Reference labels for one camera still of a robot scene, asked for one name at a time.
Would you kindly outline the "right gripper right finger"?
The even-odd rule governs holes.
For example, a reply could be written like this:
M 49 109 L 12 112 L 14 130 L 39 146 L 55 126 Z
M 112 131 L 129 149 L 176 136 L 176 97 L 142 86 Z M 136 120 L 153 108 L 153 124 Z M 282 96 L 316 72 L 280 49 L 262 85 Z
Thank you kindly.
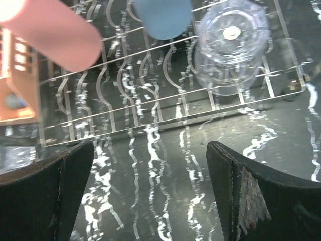
M 224 240 L 320 240 L 320 183 L 218 141 L 207 144 L 206 159 Z

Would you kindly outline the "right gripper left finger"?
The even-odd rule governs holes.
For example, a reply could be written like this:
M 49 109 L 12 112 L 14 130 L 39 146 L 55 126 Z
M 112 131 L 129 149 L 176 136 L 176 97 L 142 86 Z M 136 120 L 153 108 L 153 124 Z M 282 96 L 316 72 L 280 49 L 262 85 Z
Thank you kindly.
M 1 174 L 1 240 L 69 240 L 93 159 L 85 141 Z

